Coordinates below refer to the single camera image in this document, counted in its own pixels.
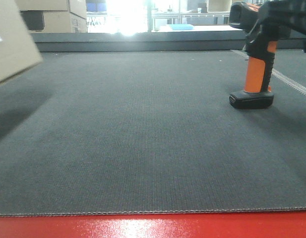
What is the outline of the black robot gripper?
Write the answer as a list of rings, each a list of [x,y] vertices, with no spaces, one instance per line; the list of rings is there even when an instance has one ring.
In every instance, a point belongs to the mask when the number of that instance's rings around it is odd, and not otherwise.
[[[258,10],[257,20],[246,36],[246,48],[264,40],[277,42],[286,31],[294,30],[306,36],[306,0],[271,0]],[[306,39],[303,42],[306,53]]]

